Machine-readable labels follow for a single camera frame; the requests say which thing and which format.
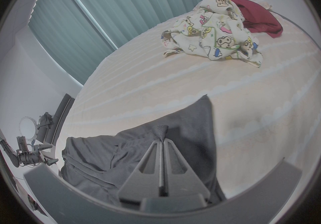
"cartoon print shirt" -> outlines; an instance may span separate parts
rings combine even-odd
[[[195,14],[179,19],[163,32],[164,56],[185,52],[210,60],[239,59],[260,67],[263,57],[257,50],[259,41],[244,28],[243,21],[231,0],[203,0]]]

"red shirt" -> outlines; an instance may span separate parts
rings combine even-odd
[[[250,32],[265,32],[271,37],[281,36],[283,28],[278,20],[263,6],[250,0],[231,0],[242,12],[245,21],[243,25]]]

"maroon garment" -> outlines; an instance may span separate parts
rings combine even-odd
[[[278,20],[263,6],[250,0],[232,0],[242,12],[244,27],[250,32],[266,32],[271,37],[281,36],[283,28]]]

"bed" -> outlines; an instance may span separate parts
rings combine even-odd
[[[164,58],[160,36],[186,13],[135,37],[105,58],[75,99],[56,143],[115,135],[173,113],[207,94],[213,104],[217,178],[227,198],[249,188],[280,160],[303,168],[304,149],[321,132],[321,52],[293,23],[279,38],[255,33],[260,68],[180,53]]]

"star print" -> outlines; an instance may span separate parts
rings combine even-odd
[[[189,49],[189,50],[191,50],[191,51],[193,52],[193,51],[194,51],[194,49],[196,49],[196,46],[194,46],[194,45],[189,45],[188,49]]]

